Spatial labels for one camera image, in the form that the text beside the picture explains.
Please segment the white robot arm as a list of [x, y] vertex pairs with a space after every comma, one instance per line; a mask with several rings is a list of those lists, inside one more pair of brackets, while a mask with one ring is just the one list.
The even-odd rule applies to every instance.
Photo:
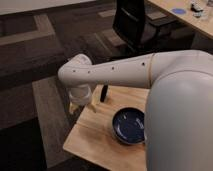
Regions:
[[213, 171], [213, 55], [149, 53], [94, 64], [84, 54], [58, 70], [70, 101], [90, 102], [92, 85], [146, 88], [147, 171]]

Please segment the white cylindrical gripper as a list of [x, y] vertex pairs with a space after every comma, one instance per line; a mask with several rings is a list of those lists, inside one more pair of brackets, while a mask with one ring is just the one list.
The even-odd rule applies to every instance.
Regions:
[[[78, 105], [84, 106], [91, 101], [91, 88], [88, 84], [71, 87], [68, 93], [69, 99], [72, 102], [69, 105], [69, 113], [71, 115], [73, 115], [77, 110]], [[88, 108], [90, 108], [94, 113], [97, 112], [95, 106], [91, 103], [88, 104]]]

